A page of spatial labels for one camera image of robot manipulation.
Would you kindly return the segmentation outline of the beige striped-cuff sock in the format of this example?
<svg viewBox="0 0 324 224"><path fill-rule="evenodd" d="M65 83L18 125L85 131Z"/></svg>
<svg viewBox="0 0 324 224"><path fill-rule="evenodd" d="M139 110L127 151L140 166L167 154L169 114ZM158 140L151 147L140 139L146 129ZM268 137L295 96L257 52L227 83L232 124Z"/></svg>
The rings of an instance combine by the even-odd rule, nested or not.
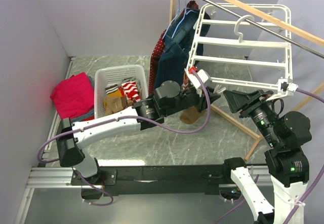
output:
<svg viewBox="0 0 324 224"><path fill-rule="evenodd" d="M182 83L182 90L183 91L187 90L189 88L189 86L190 86L190 80L189 80L187 74L184 73L184 75L183 75L183 83Z"/></svg>

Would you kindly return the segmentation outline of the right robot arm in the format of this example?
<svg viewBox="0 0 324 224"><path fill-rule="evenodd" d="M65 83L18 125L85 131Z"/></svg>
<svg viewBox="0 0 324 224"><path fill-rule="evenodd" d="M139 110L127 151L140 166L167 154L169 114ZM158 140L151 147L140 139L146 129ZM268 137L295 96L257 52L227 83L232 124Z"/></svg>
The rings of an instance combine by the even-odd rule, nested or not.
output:
<svg viewBox="0 0 324 224"><path fill-rule="evenodd" d="M283 109L284 101L274 98L271 91L226 90L223 94L230 111L239 113L240 118L250 118L270 147L264 155L273 184L274 205L264 198L243 159L226 159L223 179L238 186L255 223L303 223L303 209L294 214L290 211L301 206L309 181L309 161L301 148L312 139L309 118L298 111L280 116L275 103L279 101Z"/></svg>

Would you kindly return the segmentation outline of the tan stocking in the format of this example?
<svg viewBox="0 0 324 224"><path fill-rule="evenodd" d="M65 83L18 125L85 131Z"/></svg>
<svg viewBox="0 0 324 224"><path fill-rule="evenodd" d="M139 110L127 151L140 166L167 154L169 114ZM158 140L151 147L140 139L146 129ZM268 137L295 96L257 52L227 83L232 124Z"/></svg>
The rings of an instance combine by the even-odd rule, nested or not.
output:
<svg viewBox="0 0 324 224"><path fill-rule="evenodd" d="M120 112L133 104L134 102L126 96L119 97L107 95L103 101L105 116Z"/></svg>
<svg viewBox="0 0 324 224"><path fill-rule="evenodd" d="M206 110L199 111L195 106L182 111L179 119L181 122L191 125L205 114Z"/></svg>

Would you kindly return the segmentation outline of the white plastic clip hanger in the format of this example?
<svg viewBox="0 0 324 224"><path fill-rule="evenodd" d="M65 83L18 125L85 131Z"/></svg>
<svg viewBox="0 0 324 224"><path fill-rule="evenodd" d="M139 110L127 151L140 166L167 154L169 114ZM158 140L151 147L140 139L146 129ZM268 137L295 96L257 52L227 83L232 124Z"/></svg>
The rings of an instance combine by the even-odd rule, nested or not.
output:
<svg viewBox="0 0 324 224"><path fill-rule="evenodd" d="M293 80L293 67L292 67L292 48L291 44L287 41L282 42L266 42L266 41L250 41L244 40L244 34L239 31L240 25L251 25L251 20L255 22L255 19L252 15L244 15L238 18L237 21L228 21L228 20L214 20L214 19L206 19L205 14L207 13L207 9L211 8L211 4L205 4L202 6L199 12L198 19L194 24L195 34L193 38L193 43L191 50L189 52L189 58L187 62L187 66L185 68L185 72L187 74L188 69L192 66L195 66L196 61L205 61L205 62L213 62L213 63L227 63L227 64L235 64L235 65L251 65L251 66L261 66L261 67L269 67L269 68L278 68L285 72L285 76L283 78ZM284 31L284 36L288 38L292 38L292 33L290 31L284 30L275 24L270 22L255 22L259 25L264 25L266 28L278 28L280 31ZM237 39L222 39L222 38L211 38L207 36L202 36L202 28L204 25L233 25L233 32L237 36ZM212 46L223 46L223 47L233 47L233 48L253 48L253 49L281 49L284 51L284 60L282 62L269 62L269 61L257 61L257 60L243 60L243 59L231 59L231 58L219 58L219 57L211 57L205 55L197 55L198 45L212 45ZM233 86L241 86L248 88L259 88L259 89L267 89L270 90L274 88L275 84L270 83L261 83L261 82L250 82L244 80L234 80L234 79L226 79L226 78L216 78L211 77L211 83L216 83L219 85L233 85Z"/></svg>

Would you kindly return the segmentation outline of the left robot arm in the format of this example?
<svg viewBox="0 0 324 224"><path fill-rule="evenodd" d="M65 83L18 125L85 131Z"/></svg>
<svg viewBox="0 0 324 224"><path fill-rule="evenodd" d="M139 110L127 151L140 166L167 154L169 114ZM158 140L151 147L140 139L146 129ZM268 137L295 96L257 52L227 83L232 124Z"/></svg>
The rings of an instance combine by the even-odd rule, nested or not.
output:
<svg viewBox="0 0 324 224"><path fill-rule="evenodd" d="M75 168L89 184L98 183L101 171L97 160L85 150L89 145L110 136L162 126L165 117L193 106L203 111L221 97L211 87L206 90L207 95L197 93L194 86L182 91L178 83L166 81L147 99L115 114L74 123L62 119L56 140L60 166Z"/></svg>

